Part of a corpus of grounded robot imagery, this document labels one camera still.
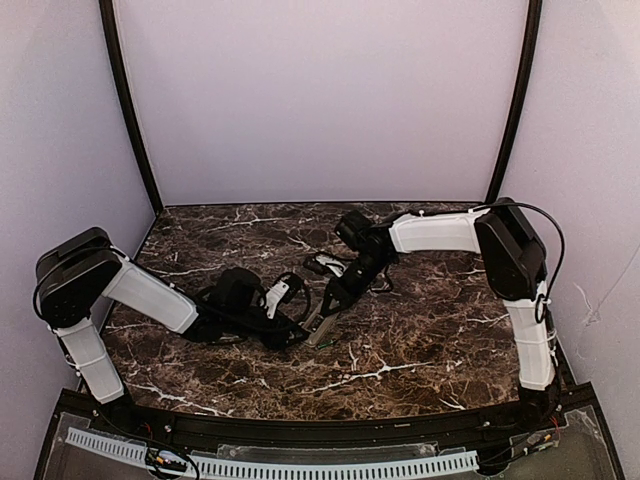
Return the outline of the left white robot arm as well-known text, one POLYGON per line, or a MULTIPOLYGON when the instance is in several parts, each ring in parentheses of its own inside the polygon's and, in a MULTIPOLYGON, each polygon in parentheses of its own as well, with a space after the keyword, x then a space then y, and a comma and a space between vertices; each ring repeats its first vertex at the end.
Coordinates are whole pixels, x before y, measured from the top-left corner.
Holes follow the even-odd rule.
POLYGON ((123 304, 194 343, 217 344, 227 335, 256 338, 281 351, 309 336, 300 320, 281 312, 308 288, 287 272, 266 289, 244 268, 222 272, 194 296, 131 260, 107 232, 92 227, 43 254, 35 267, 36 315, 57 336, 91 395, 105 405, 126 397, 124 383, 91 318, 100 298, 123 304))

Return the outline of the white universal remote control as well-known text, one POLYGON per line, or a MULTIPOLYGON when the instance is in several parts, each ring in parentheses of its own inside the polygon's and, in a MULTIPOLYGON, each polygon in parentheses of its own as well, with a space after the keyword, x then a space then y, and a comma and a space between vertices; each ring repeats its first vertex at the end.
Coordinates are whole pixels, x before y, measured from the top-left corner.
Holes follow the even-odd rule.
POLYGON ((303 344, 311 348, 318 346, 338 316, 338 313, 322 316, 321 306, 318 305, 302 324, 302 328, 308 333, 303 344))

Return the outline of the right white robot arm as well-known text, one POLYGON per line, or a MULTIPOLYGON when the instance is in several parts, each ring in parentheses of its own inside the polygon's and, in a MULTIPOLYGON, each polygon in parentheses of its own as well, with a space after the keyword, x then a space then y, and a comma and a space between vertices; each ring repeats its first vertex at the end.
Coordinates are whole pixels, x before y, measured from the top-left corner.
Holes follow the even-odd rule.
POLYGON ((356 258, 332 278, 319 315, 350 308, 399 255, 464 251, 481 256, 488 284, 511 320, 519 359, 519 383, 547 389, 555 377, 546 319, 556 275, 546 268, 546 248, 525 216, 528 206, 508 197, 493 204, 445 213, 399 213, 374 223, 359 211, 345 214, 335 232, 356 258))

